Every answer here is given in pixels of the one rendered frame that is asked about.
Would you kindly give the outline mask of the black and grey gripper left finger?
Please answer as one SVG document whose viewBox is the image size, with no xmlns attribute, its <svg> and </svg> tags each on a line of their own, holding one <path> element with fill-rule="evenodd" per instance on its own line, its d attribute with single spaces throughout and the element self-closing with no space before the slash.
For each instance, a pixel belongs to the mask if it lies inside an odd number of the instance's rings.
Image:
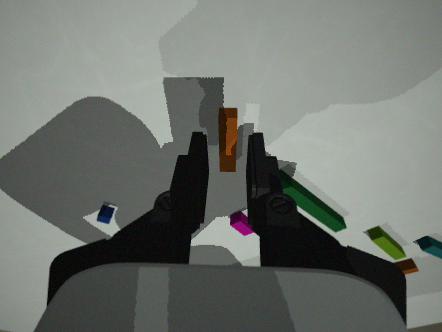
<svg viewBox="0 0 442 332">
<path fill-rule="evenodd" d="M 191 234 L 204 223 L 208 179 L 207 135 L 192 132 L 188 155 L 178 155 L 170 190 L 156 198 L 152 210 L 111 239 L 104 238 L 54 258 L 49 270 L 47 306 L 66 280 L 95 266 L 122 262 L 189 264 Z"/>
</svg>

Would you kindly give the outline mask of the turquoise rod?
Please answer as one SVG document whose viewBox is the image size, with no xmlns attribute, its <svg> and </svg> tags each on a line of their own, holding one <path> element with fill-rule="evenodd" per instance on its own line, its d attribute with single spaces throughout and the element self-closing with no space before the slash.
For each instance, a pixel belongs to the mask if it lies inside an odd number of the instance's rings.
<svg viewBox="0 0 442 332">
<path fill-rule="evenodd" d="M 416 240 L 422 251 L 442 259 L 442 242 L 425 236 Z"/>
</svg>

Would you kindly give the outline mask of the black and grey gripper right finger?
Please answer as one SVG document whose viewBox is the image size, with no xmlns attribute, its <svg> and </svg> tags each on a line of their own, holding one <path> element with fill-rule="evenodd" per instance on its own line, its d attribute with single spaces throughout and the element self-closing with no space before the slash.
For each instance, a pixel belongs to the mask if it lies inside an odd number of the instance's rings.
<svg viewBox="0 0 442 332">
<path fill-rule="evenodd" d="M 260 237 L 261 267 L 328 269 L 363 278 L 388 295 L 407 327 L 403 271 L 390 261 L 342 246 L 299 213 L 295 200 L 283 193 L 277 157 L 266 156 L 263 133 L 248 137 L 246 188 L 248 225 Z"/>
</svg>

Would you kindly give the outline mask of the magenta block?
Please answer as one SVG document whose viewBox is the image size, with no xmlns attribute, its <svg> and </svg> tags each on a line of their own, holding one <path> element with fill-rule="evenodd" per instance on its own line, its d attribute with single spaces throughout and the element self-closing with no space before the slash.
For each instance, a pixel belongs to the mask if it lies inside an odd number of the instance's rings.
<svg viewBox="0 0 442 332">
<path fill-rule="evenodd" d="M 244 236 L 254 233 L 254 231 L 252 231 L 252 225 L 248 225 L 248 217 L 241 211 L 230 215 L 230 226 Z"/>
</svg>

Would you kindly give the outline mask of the orange rod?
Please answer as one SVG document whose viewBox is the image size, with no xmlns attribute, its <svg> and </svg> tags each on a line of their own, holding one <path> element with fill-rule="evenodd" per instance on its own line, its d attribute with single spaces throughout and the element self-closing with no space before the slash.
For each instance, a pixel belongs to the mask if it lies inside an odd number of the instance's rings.
<svg viewBox="0 0 442 332">
<path fill-rule="evenodd" d="M 219 108 L 220 172 L 236 172 L 237 108 Z"/>
<path fill-rule="evenodd" d="M 403 271 L 404 274 L 409 274 L 419 271 L 412 258 L 394 262 L 394 264 L 396 264 Z"/>
</svg>

